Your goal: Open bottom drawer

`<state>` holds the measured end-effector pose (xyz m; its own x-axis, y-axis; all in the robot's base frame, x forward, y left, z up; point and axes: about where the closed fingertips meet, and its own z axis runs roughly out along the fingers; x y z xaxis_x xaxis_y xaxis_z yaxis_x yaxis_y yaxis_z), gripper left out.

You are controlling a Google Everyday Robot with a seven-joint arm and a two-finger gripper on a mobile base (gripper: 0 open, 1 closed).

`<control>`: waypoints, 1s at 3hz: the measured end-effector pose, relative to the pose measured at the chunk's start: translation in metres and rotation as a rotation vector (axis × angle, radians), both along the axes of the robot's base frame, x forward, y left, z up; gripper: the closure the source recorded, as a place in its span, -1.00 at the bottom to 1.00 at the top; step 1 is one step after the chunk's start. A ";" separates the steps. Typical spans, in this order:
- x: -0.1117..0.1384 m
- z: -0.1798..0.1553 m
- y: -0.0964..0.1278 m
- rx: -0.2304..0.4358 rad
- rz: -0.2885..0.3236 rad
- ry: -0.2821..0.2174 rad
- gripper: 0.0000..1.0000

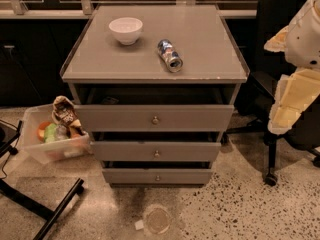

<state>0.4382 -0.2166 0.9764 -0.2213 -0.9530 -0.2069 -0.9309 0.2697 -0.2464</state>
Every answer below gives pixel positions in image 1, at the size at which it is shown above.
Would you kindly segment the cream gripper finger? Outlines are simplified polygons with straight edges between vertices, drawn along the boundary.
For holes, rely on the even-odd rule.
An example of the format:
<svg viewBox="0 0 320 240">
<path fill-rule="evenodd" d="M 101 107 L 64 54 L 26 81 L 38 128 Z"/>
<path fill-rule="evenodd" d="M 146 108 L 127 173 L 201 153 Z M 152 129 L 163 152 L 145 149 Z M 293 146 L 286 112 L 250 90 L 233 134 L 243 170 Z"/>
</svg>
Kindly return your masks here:
<svg viewBox="0 0 320 240">
<path fill-rule="evenodd" d="M 285 26 L 264 44 L 264 49 L 270 52 L 284 52 L 287 34 L 288 27 Z"/>
<path fill-rule="evenodd" d="M 319 95 L 319 70 L 298 68 L 290 76 L 282 75 L 269 113 L 268 130 L 276 135 L 289 131 Z"/>
</svg>

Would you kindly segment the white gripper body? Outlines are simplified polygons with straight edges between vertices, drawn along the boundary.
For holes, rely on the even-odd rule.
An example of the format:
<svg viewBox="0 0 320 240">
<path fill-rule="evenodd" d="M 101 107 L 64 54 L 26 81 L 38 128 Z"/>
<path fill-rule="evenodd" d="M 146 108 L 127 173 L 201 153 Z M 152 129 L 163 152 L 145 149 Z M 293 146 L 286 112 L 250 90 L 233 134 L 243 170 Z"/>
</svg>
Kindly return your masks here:
<svg viewBox="0 0 320 240">
<path fill-rule="evenodd" d="M 307 0 L 290 21 L 286 60 L 297 67 L 320 68 L 320 0 Z"/>
</svg>

